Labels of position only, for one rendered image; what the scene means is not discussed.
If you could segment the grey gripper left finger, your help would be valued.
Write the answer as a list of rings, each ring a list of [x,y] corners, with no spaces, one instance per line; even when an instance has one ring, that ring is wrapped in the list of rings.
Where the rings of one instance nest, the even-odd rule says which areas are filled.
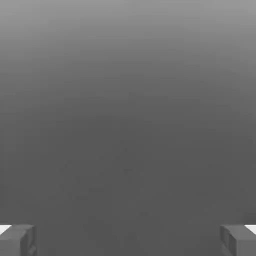
[[[36,226],[0,224],[0,256],[38,256]]]

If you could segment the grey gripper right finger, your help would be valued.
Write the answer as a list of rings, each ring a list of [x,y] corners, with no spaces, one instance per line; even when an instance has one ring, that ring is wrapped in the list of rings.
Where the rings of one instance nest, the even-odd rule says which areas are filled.
[[[221,225],[222,256],[256,256],[256,224]]]

